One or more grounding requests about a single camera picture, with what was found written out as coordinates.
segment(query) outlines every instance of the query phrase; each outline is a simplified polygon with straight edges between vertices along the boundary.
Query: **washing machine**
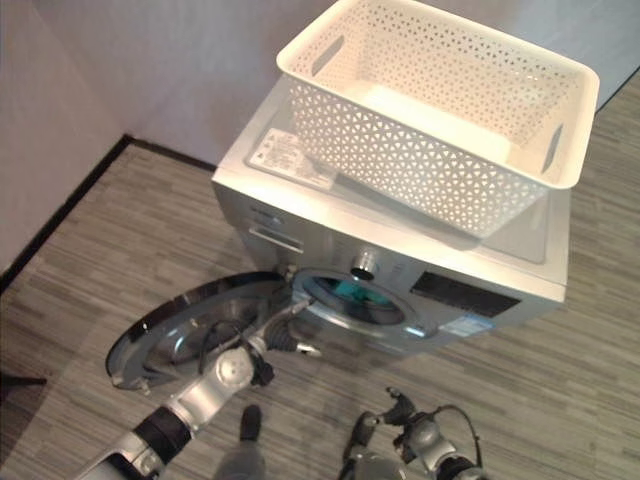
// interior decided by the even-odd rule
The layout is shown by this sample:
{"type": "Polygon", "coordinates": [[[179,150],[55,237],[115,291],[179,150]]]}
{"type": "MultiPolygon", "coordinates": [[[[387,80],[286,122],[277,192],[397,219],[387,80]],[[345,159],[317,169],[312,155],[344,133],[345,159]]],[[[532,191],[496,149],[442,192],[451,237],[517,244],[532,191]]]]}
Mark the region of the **washing machine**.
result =
{"type": "Polygon", "coordinates": [[[212,325],[231,318],[248,328],[287,302],[313,300],[295,319],[300,331],[394,355],[519,324],[563,302],[568,191],[479,240],[305,157],[288,95],[279,80],[212,178],[256,271],[180,295],[132,326],[107,359],[116,386],[192,374],[197,352],[236,328],[208,345],[212,325]]]}

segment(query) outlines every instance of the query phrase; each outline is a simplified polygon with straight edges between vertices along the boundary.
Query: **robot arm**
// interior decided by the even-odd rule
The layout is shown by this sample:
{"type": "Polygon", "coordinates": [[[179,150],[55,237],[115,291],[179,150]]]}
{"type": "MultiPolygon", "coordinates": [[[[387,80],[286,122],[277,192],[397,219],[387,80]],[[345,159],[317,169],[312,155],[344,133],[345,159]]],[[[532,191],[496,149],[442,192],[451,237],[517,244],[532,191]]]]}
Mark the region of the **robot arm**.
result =
{"type": "Polygon", "coordinates": [[[390,460],[382,459],[370,452],[367,445],[371,441],[376,426],[380,424],[403,427],[393,445],[405,464],[418,460],[427,478],[431,480],[488,480],[482,469],[482,458],[478,437],[466,413],[454,405],[439,407],[433,412],[418,412],[413,402],[394,388],[387,391],[396,400],[395,405],[385,413],[375,415],[364,412],[351,433],[343,454],[344,466],[340,480],[375,480],[406,478],[405,473],[390,460]],[[442,410],[457,410],[469,422],[476,442],[475,462],[462,456],[455,445],[440,431],[436,422],[442,410]]]}
{"type": "Polygon", "coordinates": [[[205,427],[235,393],[273,378],[262,359],[270,349],[319,356],[288,334],[285,321],[310,302],[291,305],[271,317],[241,346],[226,350],[203,375],[172,395],[132,431],[96,458],[76,480],[150,480],[205,427]]]}

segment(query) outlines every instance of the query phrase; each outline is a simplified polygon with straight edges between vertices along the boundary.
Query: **gray wall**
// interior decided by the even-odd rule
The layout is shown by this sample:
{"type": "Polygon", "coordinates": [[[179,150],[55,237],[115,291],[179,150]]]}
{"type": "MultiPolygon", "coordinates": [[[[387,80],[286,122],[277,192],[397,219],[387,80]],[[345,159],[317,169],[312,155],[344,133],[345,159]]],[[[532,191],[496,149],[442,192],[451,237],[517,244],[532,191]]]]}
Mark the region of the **gray wall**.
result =
{"type": "Polygon", "coordinates": [[[0,271],[122,135],[27,0],[0,5],[0,271]]]}

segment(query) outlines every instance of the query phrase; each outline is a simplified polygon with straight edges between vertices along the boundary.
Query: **open washer door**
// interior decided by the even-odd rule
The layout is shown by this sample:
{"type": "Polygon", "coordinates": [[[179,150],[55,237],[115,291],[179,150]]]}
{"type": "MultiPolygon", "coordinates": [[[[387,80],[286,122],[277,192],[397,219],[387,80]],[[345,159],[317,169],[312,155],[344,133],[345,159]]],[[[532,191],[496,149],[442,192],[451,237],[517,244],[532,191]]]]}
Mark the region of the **open washer door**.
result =
{"type": "Polygon", "coordinates": [[[192,377],[202,353],[256,328],[290,298],[284,278],[272,272],[241,273],[201,285],[129,328],[107,355],[107,373],[114,386],[130,390],[192,377]]]}

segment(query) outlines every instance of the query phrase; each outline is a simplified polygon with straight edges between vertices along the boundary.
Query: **black display panel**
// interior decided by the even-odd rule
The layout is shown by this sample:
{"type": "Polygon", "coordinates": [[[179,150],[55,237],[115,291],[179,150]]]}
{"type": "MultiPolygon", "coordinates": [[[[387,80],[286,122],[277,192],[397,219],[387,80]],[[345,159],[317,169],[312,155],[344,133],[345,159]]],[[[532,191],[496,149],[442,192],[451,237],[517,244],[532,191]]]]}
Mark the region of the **black display panel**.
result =
{"type": "Polygon", "coordinates": [[[490,292],[431,272],[424,272],[420,276],[411,288],[411,293],[490,318],[520,303],[517,298],[490,292]]]}

